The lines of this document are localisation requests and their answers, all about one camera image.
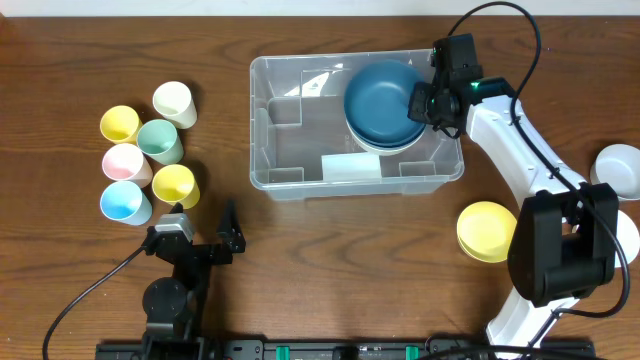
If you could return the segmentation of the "clear plastic storage bin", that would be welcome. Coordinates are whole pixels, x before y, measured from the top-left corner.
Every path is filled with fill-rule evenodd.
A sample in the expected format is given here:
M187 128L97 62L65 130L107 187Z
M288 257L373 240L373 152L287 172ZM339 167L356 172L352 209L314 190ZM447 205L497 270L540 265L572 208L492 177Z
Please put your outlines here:
M250 170L255 188L276 201L373 194L428 194L459 179L459 141L425 128L422 138L393 156L379 156L382 177L325 181L323 155L364 153L344 112L350 80L386 60L432 77L428 49L261 56L250 65Z

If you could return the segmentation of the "light grey small bowl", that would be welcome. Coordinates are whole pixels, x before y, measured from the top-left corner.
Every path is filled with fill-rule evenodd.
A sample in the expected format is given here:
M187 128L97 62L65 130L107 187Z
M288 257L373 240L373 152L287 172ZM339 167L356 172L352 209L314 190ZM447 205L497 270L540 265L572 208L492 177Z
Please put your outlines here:
M621 201L639 199L638 148L627 144L612 144L596 157L590 170L592 184L608 183Z

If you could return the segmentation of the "white small bowl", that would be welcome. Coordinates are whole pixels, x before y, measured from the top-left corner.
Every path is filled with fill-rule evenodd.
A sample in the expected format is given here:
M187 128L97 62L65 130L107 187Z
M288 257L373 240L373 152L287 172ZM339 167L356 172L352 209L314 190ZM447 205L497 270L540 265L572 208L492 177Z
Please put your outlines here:
M617 215L616 236L627 263L631 264L639 254L640 234L633 220L622 211L618 211Z

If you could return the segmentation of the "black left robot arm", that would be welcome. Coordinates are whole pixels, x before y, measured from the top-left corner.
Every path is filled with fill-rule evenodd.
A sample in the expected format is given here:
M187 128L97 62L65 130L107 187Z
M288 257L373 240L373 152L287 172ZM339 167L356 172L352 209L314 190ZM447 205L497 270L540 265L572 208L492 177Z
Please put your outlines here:
M147 229L145 254L173 266L170 277L155 280L143 295L147 335L187 340L200 330L211 268L230 264L246 248L233 201L227 202L216 234L218 243L194 244L195 227L180 203Z

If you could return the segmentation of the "yellow small bowl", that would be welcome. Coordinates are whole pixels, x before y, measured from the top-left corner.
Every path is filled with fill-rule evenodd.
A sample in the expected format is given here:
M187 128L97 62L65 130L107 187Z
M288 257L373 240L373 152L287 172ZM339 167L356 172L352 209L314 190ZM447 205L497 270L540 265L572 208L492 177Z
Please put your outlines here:
M515 216L506 207L489 201L475 202L458 217L459 246L473 259L503 262L507 259L516 224Z

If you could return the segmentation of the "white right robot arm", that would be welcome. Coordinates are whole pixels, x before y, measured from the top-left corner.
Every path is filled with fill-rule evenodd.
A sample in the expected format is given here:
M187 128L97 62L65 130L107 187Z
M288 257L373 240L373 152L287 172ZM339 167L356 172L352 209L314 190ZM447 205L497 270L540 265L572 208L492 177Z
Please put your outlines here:
M609 283L617 269L625 305L629 265L616 237L619 201L608 184L590 185L554 153L531 125L519 93L501 78L484 76L471 35L433 44L434 78L415 85L411 120L451 138L466 134L490 157L511 189L520 213L508 249L513 283L506 303L486 327L497 355L533 353L564 314Z

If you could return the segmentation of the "beige large bowl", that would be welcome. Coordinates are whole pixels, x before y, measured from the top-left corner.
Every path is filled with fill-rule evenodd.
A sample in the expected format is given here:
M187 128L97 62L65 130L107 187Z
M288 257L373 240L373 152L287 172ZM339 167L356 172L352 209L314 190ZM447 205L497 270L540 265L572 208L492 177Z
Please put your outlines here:
M375 155L378 156L393 156L393 155L397 155L405 150L407 150L408 148L410 148L411 146L413 146L414 144L416 144L423 136L424 132L421 132L414 140L412 140L411 142L405 144L405 145L401 145L398 147L391 147L391 148L385 148L385 147L379 147L379 146L375 146L375 145L371 145L370 143L366 142L363 138L361 138L359 135L356 134L356 132L352 129L349 128L349 131L352 135L353 140L365 151L373 153Z

